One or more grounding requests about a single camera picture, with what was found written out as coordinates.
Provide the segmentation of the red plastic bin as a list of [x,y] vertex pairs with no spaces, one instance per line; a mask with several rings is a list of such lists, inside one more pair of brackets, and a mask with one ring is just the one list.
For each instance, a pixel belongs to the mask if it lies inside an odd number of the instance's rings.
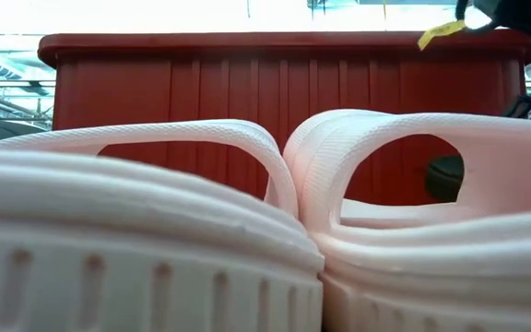
[[339,108],[503,113],[525,92],[531,38],[511,30],[54,34],[53,127],[234,118],[284,145],[306,118]]

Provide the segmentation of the yellow tag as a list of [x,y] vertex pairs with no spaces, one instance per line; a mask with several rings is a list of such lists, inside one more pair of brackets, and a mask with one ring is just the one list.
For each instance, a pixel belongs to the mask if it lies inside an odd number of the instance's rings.
[[418,39],[418,47],[423,51],[434,38],[452,35],[465,27],[464,20],[457,20],[426,30]]

